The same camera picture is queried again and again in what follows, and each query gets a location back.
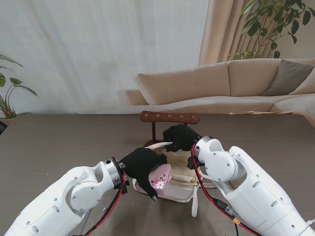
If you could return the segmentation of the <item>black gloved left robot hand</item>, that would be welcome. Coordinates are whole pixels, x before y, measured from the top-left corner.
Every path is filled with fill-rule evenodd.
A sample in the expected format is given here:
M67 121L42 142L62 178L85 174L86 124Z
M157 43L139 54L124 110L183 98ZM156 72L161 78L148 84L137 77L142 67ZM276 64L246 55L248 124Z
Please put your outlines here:
M139 186L152 200L158 200L158 194L149 182L149 174L156 166L167 164L167 157L164 154L157 154L149 148L140 147L124 157L119 163L124 165L123 171L126 175L135 178Z

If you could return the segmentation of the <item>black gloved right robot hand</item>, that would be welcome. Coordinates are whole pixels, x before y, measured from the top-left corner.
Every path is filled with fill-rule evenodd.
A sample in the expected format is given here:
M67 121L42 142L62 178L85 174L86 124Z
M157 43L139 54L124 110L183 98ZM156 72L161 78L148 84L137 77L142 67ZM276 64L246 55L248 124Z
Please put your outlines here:
M167 151L177 152L178 150L190 151L194 143L202 137L185 124L178 124L169 127L162 133L164 142L171 142L166 146Z

